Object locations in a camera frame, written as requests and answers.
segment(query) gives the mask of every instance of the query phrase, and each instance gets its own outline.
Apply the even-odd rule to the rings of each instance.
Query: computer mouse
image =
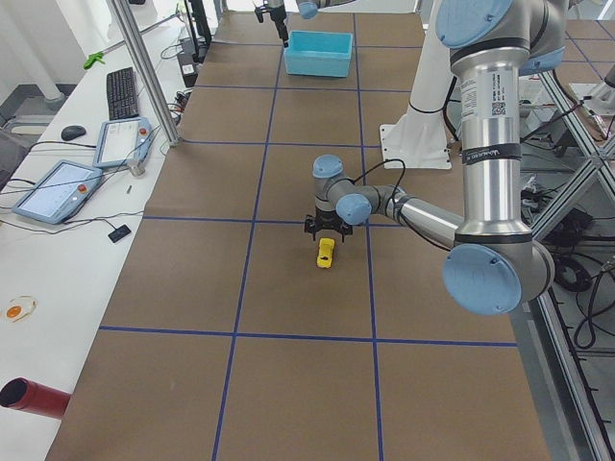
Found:
[[[61,131],[60,137],[63,141],[71,141],[79,136],[83,136],[87,131],[80,125],[71,125]]]

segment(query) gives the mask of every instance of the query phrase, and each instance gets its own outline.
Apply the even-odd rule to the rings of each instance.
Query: keyboard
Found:
[[[135,73],[132,67],[107,74],[107,103],[109,120],[138,117]]]

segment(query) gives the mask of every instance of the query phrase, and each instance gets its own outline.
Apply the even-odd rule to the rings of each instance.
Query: blue bin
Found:
[[[353,35],[292,31],[284,49],[288,74],[348,77]]]

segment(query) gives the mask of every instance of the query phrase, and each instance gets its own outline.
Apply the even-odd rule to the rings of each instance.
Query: white table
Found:
[[[144,37],[167,102],[174,100],[176,91],[184,89],[184,82],[177,61],[161,60],[160,51],[175,43],[181,30],[182,23],[172,19]],[[108,119],[106,75],[132,65],[125,47],[106,55],[105,63],[96,63],[87,71],[41,140],[60,140],[63,127],[82,125],[87,134],[74,142],[96,144],[100,126]],[[140,112],[155,128],[159,122],[138,76],[136,82]],[[145,174],[138,178],[128,171],[113,175],[75,219],[143,210],[162,168],[167,145],[164,133],[159,133],[145,163]],[[93,150],[54,144],[36,146],[13,177],[37,181],[63,158],[91,165]],[[23,185],[12,182],[3,192]],[[12,206],[20,195],[0,195],[0,206]],[[20,226],[50,231],[62,228],[2,212],[7,213],[2,214],[3,220]],[[0,386],[23,376],[73,391],[140,220],[140,216],[110,219],[116,227],[127,224],[133,231],[116,244],[108,239],[112,228],[104,222],[57,235],[0,225],[0,306],[4,308],[10,300],[24,295],[38,301],[34,313],[23,320],[14,324],[0,322]],[[59,426],[57,420],[0,408],[0,459],[44,459]]]

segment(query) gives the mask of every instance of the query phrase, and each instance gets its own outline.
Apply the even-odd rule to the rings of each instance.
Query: red cylinder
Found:
[[[43,386],[25,377],[7,383],[0,391],[0,405],[36,415],[62,419],[70,394]]]

